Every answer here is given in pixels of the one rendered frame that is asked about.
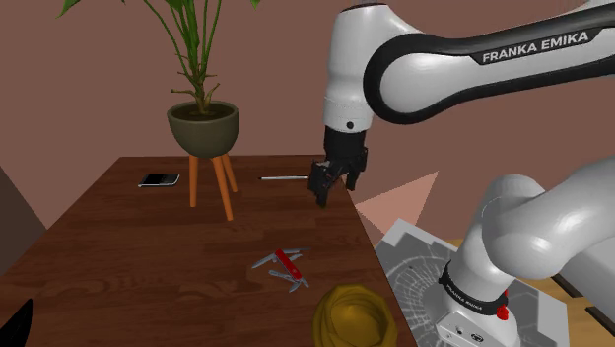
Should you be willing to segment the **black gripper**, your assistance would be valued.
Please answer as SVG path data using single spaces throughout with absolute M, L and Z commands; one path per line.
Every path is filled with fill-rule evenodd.
M 365 139 L 366 131 L 346 133 L 325 127 L 325 162 L 311 163 L 307 184 L 319 207 L 326 206 L 329 189 L 342 174 L 347 174 L 346 188 L 355 190 L 360 174 L 367 167 L 369 150 Z

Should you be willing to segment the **red pocket knife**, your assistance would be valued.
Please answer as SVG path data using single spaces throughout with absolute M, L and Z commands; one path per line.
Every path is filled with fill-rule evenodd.
M 299 247 L 299 248 L 287 248 L 282 249 L 278 248 L 273 253 L 268 254 L 267 256 L 259 259 L 255 263 L 252 264 L 251 268 L 257 268 L 269 261 L 274 263 L 279 263 L 285 270 L 284 273 L 277 272 L 275 270 L 270 270 L 269 274 L 275 277 L 283 278 L 292 282 L 291 287 L 289 288 L 289 292 L 292 293 L 304 285 L 306 288 L 309 287 L 309 283 L 306 278 L 303 276 L 298 267 L 294 264 L 294 261 L 302 256 L 302 252 L 304 250 L 308 250 L 308 247 Z

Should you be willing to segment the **grey patterned robot stand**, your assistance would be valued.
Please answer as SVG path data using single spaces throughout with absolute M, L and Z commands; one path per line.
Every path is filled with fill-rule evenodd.
M 418 347 L 496 347 L 484 330 L 454 314 L 434 325 L 423 295 L 438 283 L 457 248 L 399 219 L 375 252 Z M 516 279 L 508 286 L 510 314 L 517 323 L 517 347 L 571 347 L 567 306 Z

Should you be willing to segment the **yellow bowl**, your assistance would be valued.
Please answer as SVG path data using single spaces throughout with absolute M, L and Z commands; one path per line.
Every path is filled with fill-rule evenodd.
M 314 347 L 397 347 L 398 331 L 385 299 L 362 284 L 341 284 L 312 317 Z

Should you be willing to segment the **potted plant on orange legs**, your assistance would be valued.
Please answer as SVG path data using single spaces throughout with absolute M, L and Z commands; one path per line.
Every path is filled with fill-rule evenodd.
M 173 35 L 151 0 L 142 1 L 154 12 L 171 39 L 181 66 L 178 74 L 190 84 L 188 89 L 170 90 L 172 94 L 189 95 L 191 100 L 167 111 L 173 138 L 189 155 L 189 205 L 197 205 L 199 160 L 207 159 L 213 164 L 225 215 L 231 221 L 234 214 L 230 194 L 239 189 L 229 152 L 239 137 L 239 109 L 232 103 L 215 101 L 213 94 L 218 87 L 205 86 L 206 80 L 213 76 L 208 71 L 208 62 L 223 0 L 217 0 L 212 24 L 207 23 L 209 0 L 203 0 L 201 20 L 197 19 L 195 0 L 163 0 L 171 11 L 179 37 Z

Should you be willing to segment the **black phone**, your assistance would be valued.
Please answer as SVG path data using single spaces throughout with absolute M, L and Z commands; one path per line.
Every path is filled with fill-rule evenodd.
M 147 173 L 138 183 L 138 187 L 175 186 L 179 178 L 179 173 Z

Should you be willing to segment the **brown wooden table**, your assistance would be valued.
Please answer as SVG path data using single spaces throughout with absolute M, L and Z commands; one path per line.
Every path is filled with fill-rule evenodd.
M 239 190 L 226 218 L 209 161 L 189 205 L 184 157 L 118 159 L 0 276 L 0 325 L 28 299 L 26 347 L 313 347 L 321 297 L 360 283 L 385 297 L 398 347 L 415 347 L 354 204 L 341 185 L 318 207 L 304 180 L 310 156 L 237 156 Z M 145 174 L 180 174 L 175 186 L 138 187 Z M 276 249 L 308 247 L 294 261 L 309 283 L 290 293 Z

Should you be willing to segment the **black curved object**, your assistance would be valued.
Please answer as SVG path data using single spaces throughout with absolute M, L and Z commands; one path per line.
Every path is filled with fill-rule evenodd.
M 33 319 L 33 300 L 28 299 L 0 328 L 0 347 L 26 347 Z

